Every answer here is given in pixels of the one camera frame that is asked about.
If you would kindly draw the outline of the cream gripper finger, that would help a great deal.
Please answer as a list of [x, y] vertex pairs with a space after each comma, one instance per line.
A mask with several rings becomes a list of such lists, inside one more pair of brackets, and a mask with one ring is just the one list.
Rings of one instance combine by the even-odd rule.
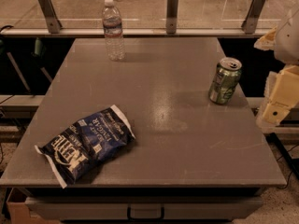
[[277, 27], [272, 28], [254, 43], [254, 48], [264, 51], [273, 50], [275, 46], [276, 33]]
[[299, 66], [288, 64], [278, 73], [270, 71], [263, 95], [256, 123], [278, 126], [299, 103]]

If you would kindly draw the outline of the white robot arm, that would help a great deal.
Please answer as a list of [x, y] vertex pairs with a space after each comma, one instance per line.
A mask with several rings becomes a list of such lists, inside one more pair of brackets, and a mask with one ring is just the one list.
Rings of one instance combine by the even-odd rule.
[[299, 103], [299, 5], [292, 7], [254, 47], [273, 50], [275, 59], [285, 64], [278, 73], [269, 73], [257, 115], [259, 126], [275, 127]]

